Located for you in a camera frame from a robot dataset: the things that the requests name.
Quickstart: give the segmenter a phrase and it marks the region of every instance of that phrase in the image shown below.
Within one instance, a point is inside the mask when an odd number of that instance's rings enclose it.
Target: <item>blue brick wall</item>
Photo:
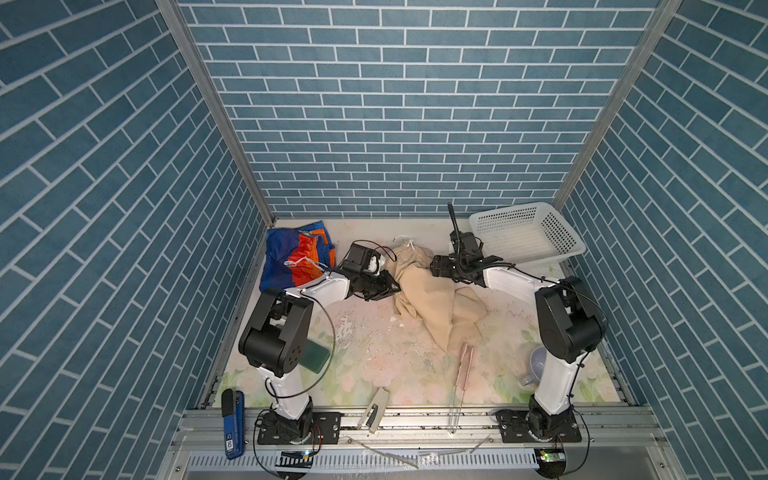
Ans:
[[[263,232],[152,0],[0,2],[0,478],[144,478]]]
[[[181,2],[276,213],[424,217],[551,200],[657,0],[217,3]]]
[[[689,478],[768,466],[768,2],[684,0],[564,208]]]

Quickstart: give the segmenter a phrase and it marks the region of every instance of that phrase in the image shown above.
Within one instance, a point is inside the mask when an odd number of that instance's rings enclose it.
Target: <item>green sponge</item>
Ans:
[[[299,365],[315,373],[320,373],[330,356],[331,352],[326,347],[307,339],[301,351]]]

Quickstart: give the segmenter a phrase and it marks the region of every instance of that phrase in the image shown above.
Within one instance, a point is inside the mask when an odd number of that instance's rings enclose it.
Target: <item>white plastic basket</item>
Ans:
[[[556,263],[587,250],[576,230],[544,202],[473,214],[469,225],[486,256],[520,266]]]

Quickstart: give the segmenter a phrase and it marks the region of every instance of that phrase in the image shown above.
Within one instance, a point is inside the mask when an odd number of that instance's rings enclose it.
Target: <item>floral tablecloth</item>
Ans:
[[[475,347],[464,405],[525,403],[536,385],[523,386],[520,379],[529,374],[531,352],[541,345],[535,309],[503,292],[469,288],[489,313],[477,324],[483,339]],[[365,302],[352,297],[327,309],[336,325],[336,354],[326,377],[310,392],[316,406],[366,406],[379,387],[389,390],[391,406],[452,404],[458,359],[434,344],[420,320],[401,320],[393,298]],[[319,308],[313,311],[310,338],[331,345],[331,329]],[[297,368],[304,385],[316,379],[317,374]],[[263,380],[237,349],[230,354],[214,407],[227,388],[243,391],[246,407],[270,404]],[[597,352],[579,372],[574,401],[619,401]]]

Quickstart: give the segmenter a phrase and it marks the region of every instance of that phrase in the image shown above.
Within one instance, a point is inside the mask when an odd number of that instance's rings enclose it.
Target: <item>beige cloth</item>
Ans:
[[[432,276],[429,250],[404,243],[395,254],[397,262],[390,272],[402,288],[395,294],[397,313],[422,320],[444,352],[458,353],[462,344],[477,343],[482,336],[475,323],[488,315],[477,294],[471,288],[457,290],[449,278]]]

